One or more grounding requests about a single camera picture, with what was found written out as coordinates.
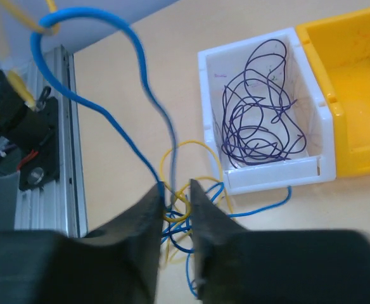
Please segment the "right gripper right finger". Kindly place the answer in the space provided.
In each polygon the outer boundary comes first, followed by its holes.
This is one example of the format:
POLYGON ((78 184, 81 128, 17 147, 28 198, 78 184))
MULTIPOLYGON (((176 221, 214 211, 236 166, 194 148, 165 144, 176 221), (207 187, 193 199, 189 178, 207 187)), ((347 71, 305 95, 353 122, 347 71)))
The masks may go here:
POLYGON ((348 229, 250 231, 191 181, 204 303, 370 303, 370 239, 348 229))

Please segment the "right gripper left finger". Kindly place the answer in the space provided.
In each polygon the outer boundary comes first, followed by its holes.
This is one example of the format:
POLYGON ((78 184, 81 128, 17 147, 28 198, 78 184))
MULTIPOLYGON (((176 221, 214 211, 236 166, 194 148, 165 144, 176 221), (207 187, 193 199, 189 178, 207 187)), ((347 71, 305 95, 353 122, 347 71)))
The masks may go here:
POLYGON ((161 189, 84 237, 0 231, 0 303, 153 303, 161 189))

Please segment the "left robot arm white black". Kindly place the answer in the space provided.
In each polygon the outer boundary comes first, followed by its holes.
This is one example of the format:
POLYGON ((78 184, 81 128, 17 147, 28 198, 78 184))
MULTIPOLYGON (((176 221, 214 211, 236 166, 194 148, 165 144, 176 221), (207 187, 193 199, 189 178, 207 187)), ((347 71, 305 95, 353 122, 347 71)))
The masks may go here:
POLYGON ((24 103, 0 70, 0 137, 31 150, 43 145, 50 134, 48 123, 24 103))

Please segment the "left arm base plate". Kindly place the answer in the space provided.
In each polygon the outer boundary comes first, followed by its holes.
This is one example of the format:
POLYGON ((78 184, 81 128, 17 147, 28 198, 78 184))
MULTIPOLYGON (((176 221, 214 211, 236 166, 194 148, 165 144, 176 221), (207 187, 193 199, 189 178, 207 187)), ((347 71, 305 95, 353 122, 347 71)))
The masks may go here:
POLYGON ((19 170, 18 188, 21 191, 43 187, 54 181, 60 173, 59 157, 59 116, 58 100, 51 96, 51 88, 47 85, 41 92, 37 104, 41 106, 38 116, 49 126, 47 137, 40 146, 32 151, 35 156, 22 165, 19 170))

